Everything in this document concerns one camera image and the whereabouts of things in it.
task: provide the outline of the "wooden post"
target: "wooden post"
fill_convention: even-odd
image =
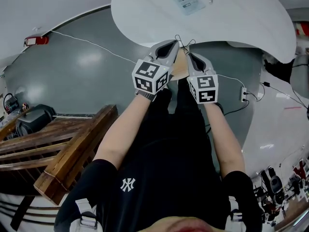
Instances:
[[[89,119],[46,167],[34,183],[35,189],[52,203],[59,205],[84,162],[117,117],[116,106],[108,105]]]

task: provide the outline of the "black and white qr-like marker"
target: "black and white qr-like marker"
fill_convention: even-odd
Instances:
[[[139,59],[132,72],[134,87],[156,94],[169,81],[170,67]]]
[[[190,91],[198,104],[214,103],[218,100],[218,76],[189,76]]]

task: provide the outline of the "curved white tabletop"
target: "curved white tabletop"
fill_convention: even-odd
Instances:
[[[278,0],[202,1],[205,8],[184,15],[174,0],[112,0],[112,16],[127,38],[145,46],[179,34],[184,45],[231,41],[261,48],[282,63],[294,58],[295,30]]]

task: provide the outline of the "person's right arm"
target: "person's right arm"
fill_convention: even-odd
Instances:
[[[214,148],[222,178],[232,171],[245,172],[241,147],[221,109],[214,103],[204,104],[211,125]]]

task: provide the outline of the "white power outlet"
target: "white power outlet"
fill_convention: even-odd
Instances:
[[[240,96],[240,101],[241,102],[246,102],[244,99],[247,99],[247,95],[245,94],[247,92],[247,89],[245,87],[241,88],[241,96]]]

